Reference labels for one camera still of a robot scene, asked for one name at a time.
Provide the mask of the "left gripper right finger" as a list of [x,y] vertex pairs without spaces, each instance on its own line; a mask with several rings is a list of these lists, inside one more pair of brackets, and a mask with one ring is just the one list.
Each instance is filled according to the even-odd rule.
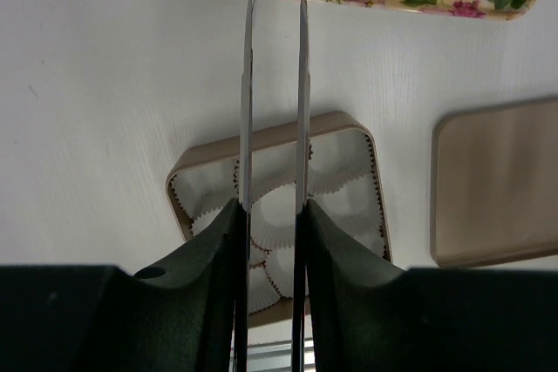
[[302,238],[318,370],[556,370],[556,273],[404,270],[315,202]]

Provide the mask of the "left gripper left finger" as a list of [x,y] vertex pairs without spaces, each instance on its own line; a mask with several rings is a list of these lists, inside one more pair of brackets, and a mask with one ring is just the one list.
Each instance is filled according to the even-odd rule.
[[244,221],[230,200],[202,233],[136,274],[2,267],[2,370],[227,370]]

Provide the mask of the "metal tongs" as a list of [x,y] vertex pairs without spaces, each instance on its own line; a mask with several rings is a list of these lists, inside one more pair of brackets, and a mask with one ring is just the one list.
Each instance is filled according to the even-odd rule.
[[[241,124],[239,151],[239,205],[242,207],[239,293],[235,298],[234,370],[248,367],[248,288],[250,228],[252,213],[252,123],[253,123],[253,24],[256,0],[248,0],[243,45]],[[303,216],[308,200],[310,159],[310,47],[307,0],[300,0],[298,103],[296,141],[296,221],[294,256],[294,299],[292,316],[291,363],[293,371],[304,370],[306,262],[303,251]]]

